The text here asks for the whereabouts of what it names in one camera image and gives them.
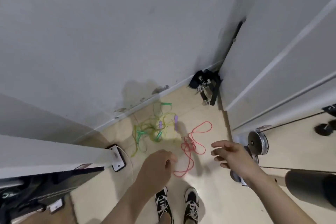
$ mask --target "white cable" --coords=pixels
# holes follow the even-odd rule
[[[130,157],[127,155],[127,153],[122,148],[120,148],[117,145],[116,145],[116,147],[119,148],[126,155],[126,157],[128,158],[128,161],[131,163],[131,166],[132,166],[132,183],[134,183],[134,179],[133,179],[133,170],[134,170],[134,168],[133,168],[132,161],[131,161]]]

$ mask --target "black cylinder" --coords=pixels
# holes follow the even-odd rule
[[[296,198],[336,211],[336,175],[291,170],[285,176],[285,183]]]

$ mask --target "white shoelace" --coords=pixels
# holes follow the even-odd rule
[[[158,208],[158,205],[160,205],[159,210],[160,218],[164,213],[165,209],[167,208],[166,202],[168,202],[168,198],[166,196],[160,196],[156,200],[156,209]]]
[[[190,206],[190,213],[187,216],[190,216],[193,220],[198,221],[198,206],[195,202],[189,201],[187,204]]]

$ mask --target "purple handle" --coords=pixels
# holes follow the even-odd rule
[[[175,117],[174,117],[174,122],[175,122],[175,131],[177,131],[177,118],[178,118],[178,116],[177,116],[177,115],[175,115]]]

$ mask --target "shoe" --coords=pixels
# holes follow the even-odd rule
[[[190,219],[198,223],[198,207],[199,207],[199,198],[195,188],[190,187],[187,189],[184,195],[185,202],[185,213],[183,223],[185,224],[187,219]]]
[[[159,193],[155,194],[156,210],[159,216],[159,220],[164,212],[170,215],[170,224],[174,224],[173,216],[168,203],[168,189],[164,187]]]

